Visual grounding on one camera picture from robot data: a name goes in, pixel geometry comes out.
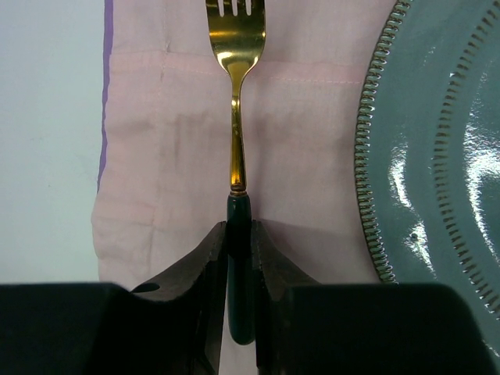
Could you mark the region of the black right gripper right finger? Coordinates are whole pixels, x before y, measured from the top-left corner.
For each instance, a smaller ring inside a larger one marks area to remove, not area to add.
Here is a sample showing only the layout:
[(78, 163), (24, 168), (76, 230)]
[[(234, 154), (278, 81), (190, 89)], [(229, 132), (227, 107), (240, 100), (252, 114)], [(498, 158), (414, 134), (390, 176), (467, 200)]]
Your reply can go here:
[(320, 284), (251, 231), (261, 374), (494, 374), (466, 303), (440, 284)]

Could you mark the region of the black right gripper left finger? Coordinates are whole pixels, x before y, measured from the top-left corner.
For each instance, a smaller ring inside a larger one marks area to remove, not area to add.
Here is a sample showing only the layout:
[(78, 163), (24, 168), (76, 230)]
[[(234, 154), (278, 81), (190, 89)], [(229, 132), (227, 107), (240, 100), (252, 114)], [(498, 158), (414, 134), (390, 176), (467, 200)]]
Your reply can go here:
[(226, 298), (225, 223), (127, 290), (113, 283), (4, 284), (4, 374), (216, 374)]

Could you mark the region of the pink cloth placemat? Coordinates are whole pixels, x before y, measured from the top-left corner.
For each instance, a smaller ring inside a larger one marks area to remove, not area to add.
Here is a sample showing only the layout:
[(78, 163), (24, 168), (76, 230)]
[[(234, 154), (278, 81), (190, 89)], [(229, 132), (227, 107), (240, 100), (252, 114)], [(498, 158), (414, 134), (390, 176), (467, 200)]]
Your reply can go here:
[[(391, 1), (268, 1), (242, 88), (252, 215), (324, 284), (377, 282), (355, 194), (359, 97)], [(230, 78), (203, 1), (105, 3), (100, 279), (133, 288), (226, 216)]]

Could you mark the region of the teal ceramic plate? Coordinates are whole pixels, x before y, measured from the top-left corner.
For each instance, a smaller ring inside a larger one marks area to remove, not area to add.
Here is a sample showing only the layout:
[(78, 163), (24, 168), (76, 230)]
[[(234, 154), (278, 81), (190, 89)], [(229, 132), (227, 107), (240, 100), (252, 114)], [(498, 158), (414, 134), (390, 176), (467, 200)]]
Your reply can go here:
[(395, 3), (362, 87), (355, 189), (380, 280), (455, 289), (498, 358), (498, 2)]

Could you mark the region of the gold fork black handle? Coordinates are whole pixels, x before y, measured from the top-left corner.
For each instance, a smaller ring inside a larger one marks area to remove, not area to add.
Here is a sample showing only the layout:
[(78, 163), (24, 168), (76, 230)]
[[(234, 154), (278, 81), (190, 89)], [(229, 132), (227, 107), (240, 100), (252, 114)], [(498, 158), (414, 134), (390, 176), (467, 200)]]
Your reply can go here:
[(230, 194), (227, 198), (227, 308), (232, 339), (255, 340), (252, 291), (252, 209), (247, 192), (241, 89), (266, 43), (264, 1), (205, 2), (212, 52), (231, 81)]

